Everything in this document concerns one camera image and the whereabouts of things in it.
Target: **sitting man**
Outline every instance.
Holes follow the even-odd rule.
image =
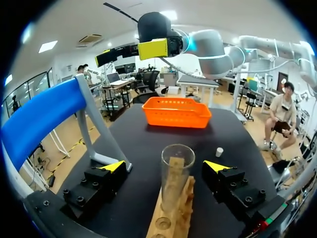
[[[270,118],[265,122],[265,140],[264,144],[260,146],[262,150],[269,150],[270,136],[273,128],[275,128],[278,133],[283,134],[287,138],[275,151],[278,159],[281,159],[281,150],[296,142],[296,137],[293,133],[296,127],[297,114],[295,104],[292,101],[294,85],[291,82],[286,82],[284,89],[285,93],[277,95],[270,105]]]

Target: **wooden test tube rack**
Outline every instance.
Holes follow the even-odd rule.
[[[169,169],[165,187],[179,182],[178,175],[184,166],[184,159],[170,158],[169,164],[173,166]],[[193,213],[194,183],[194,177],[189,176],[176,206],[169,212],[164,212],[161,208],[161,188],[146,238],[186,238],[188,236]]]

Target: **glass wall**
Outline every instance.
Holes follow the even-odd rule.
[[[2,102],[1,124],[3,125],[8,118],[12,116],[14,109],[19,109],[33,97],[45,91],[49,87],[53,87],[53,85],[53,70],[51,68],[48,72],[43,72],[16,88]]]

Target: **laptop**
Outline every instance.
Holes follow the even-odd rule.
[[[117,86],[127,82],[125,80],[120,80],[118,72],[107,74],[107,78],[111,86]]]

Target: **small white cup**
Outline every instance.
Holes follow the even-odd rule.
[[[220,157],[222,153],[223,153],[223,149],[221,147],[218,147],[216,151],[216,157]]]

